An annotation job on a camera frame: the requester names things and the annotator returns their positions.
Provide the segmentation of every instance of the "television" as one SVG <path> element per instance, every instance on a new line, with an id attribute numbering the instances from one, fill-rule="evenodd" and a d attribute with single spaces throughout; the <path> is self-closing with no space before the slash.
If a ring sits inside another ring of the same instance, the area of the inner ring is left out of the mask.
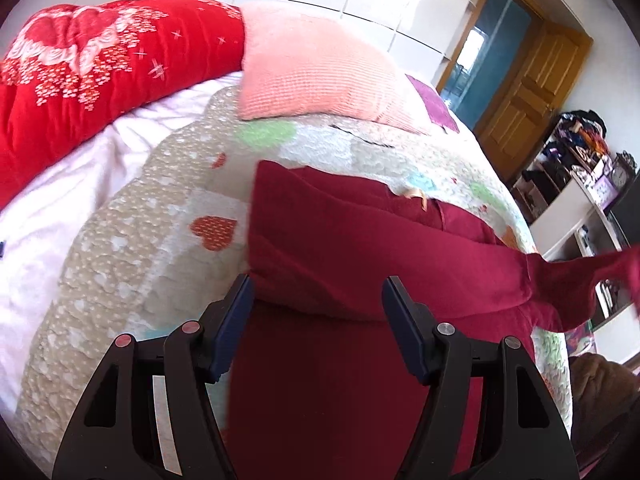
<path id="1" fill-rule="evenodd" d="M 609 221 L 618 231 L 620 243 L 640 244 L 640 178 L 636 176 L 608 210 Z"/>

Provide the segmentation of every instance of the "quilted bed cover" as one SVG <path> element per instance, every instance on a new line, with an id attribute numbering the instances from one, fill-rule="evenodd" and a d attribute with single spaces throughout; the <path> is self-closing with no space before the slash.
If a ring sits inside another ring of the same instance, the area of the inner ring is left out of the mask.
<path id="1" fill-rule="evenodd" d="M 197 318 L 247 270 L 248 211 L 260 160 L 362 176 L 396 194 L 449 202 L 483 219 L 507 245 L 535 251 L 516 203 L 459 121 L 460 134 L 434 124 L 426 136 L 327 114 L 239 121 L 238 92 L 220 90 L 201 117 L 168 136 L 142 174 L 100 208 L 73 242 L 8 421 L 45 471 L 116 335 L 165 335 Z M 569 431 L 564 336 L 536 329 L 532 338 L 536 364 Z M 211 394 L 222 426 L 225 393 L 222 384 Z"/>

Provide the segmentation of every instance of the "purple cloth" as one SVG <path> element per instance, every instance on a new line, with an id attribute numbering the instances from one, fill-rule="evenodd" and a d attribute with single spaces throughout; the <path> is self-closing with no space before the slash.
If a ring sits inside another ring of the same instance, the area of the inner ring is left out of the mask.
<path id="1" fill-rule="evenodd" d="M 457 134 L 460 133 L 460 129 L 458 128 L 456 121 L 451 117 L 449 109 L 444 104 L 444 101 L 440 98 L 438 93 L 429 85 L 425 85 L 422 81 L 418 81 L 416 78 L 411 77 L 408 74 L 406 76 L 420 95 L 420 98 L 424 103 L 424 107 L 427 108 L 427 113 L 431 118 L 431 122 L 438 126 L 444 126 L 449 130 L 453 130 Z"/>

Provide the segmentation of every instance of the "door panel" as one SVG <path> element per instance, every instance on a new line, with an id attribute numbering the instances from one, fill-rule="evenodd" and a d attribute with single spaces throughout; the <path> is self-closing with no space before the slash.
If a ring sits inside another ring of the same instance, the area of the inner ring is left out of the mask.
<path id="1" fill-rule="evenodd" d="M 571 91 L 591 43 L 584 34 L 545 22 L 495 114 L 479 121 L 483 127 L 476 136 L 504 182 L 523 168 L 537 147 L 550 117 Z"/>

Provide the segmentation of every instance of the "silver rivet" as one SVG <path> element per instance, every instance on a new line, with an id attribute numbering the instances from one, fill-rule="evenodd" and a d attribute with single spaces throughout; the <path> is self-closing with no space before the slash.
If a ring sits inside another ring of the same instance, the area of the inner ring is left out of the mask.
<path id="1" fill-rule="evenodd" d="M 185 334 L 195 334 L 198 330 L 200 330 L 200 324 L 197 321 L 187 321 L 182 326 L 182 331 Z"/>
<path id="2" fill-rule="evenodd" d="M 116 338 L 116 346 L 118 348 L 124 348 L 125 346 L 128 346 L 129 343 L 131 343 L 131 336 L 129 334 L 120 334 Z"/>
<path id="3" fill-rule="evenodd" d="M 453 335 L 456 329 L 451 323 L 440 323 L 438 325 L 438 332 L 442 335 Z"/>
<path id="4" fill-rule="evenodd" d="M 520 340 L 512 335 L 505 337 L 504 342 L 507 343 L 509 348 L 513 348 L 514 350 L 517 350 L 521 346 Z"/>

